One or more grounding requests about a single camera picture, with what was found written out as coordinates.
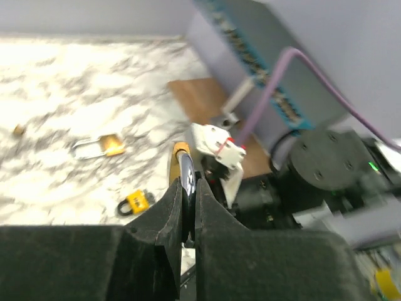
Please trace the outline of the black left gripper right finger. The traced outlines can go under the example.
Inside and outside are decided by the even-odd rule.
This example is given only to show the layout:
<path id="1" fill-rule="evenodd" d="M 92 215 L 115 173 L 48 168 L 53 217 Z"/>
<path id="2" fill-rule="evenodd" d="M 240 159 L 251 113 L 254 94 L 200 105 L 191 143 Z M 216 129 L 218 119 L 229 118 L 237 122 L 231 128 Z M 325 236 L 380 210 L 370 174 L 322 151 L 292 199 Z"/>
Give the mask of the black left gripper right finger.
<path id="1" fill-rule="evenodd" d="M 249 230 L 196 189 L 198 300 L 373 300 L 352 249 L 328 231 Z"/>

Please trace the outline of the long-shackle brass padlock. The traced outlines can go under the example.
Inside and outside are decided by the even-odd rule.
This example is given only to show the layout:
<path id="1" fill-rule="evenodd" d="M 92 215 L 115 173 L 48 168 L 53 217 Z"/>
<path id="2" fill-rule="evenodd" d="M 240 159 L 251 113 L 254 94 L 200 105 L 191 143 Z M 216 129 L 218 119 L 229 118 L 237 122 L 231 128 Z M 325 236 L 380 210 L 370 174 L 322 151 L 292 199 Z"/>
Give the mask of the long-shackle brass padlock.
<path id="1" fill-rule="evenodd" d="M 123 154 L 125 151 L 123 139 L 118 134 L 79 140 L 71 146 L 71 153 L 78 160 L 113 157 Z"/>

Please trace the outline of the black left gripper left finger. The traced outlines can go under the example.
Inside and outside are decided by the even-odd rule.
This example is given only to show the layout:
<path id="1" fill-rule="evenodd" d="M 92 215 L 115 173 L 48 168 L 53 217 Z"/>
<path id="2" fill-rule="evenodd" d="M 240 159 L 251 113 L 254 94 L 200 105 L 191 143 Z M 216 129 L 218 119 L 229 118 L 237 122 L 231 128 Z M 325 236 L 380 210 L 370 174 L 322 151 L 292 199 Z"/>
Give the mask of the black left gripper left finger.
<path id="1" fill-rule="evenodd" d="M 2 226 L 2 300 L 175 300 L 179 181 L 125 226 Z"/>

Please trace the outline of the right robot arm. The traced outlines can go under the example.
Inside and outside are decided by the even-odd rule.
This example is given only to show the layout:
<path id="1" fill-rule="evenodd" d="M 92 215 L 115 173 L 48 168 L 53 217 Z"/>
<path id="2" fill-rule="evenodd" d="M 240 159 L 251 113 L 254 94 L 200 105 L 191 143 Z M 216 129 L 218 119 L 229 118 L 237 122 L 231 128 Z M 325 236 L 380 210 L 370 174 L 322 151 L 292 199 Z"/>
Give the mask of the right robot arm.
<path id="1" fill-rule="evenodd" d="M 279 169 L 243 180 L 233 215 L 251 229 L 327 230 L 355 249 L 400 239 L 400 154 L 356 132 L 303 132 Z"/>

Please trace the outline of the yellow black padlock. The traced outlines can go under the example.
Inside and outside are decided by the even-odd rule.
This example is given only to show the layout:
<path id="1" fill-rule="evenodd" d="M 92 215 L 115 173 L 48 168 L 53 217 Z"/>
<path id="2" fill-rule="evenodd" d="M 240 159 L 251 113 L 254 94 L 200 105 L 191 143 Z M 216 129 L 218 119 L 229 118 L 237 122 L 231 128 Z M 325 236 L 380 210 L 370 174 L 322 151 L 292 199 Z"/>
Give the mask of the yellow black padlock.
<path id="1" fill-rule="evenodd" d="M 151 192 L 148 192 L 146 189 L 136 190 L 123 201 L 119 202 L 117 213 L 120 216 L 138 215 L 148 210 L 154 203 L 155 196 Z"/>

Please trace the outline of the small brass padlock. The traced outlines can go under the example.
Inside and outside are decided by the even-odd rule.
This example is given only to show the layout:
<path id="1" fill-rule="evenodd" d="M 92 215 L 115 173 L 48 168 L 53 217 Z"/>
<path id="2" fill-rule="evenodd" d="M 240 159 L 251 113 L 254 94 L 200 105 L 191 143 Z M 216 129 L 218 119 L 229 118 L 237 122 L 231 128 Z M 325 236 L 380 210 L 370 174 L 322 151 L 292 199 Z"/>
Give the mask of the small brass padlock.
<path id="1" fill-rule="evenodd" d="M 169 184 L 179 179 L 182 186 L 182 241 L 194 234 L 197 178 L 190 148 L 186 142 L 175 142 L 169 164 Z"/>

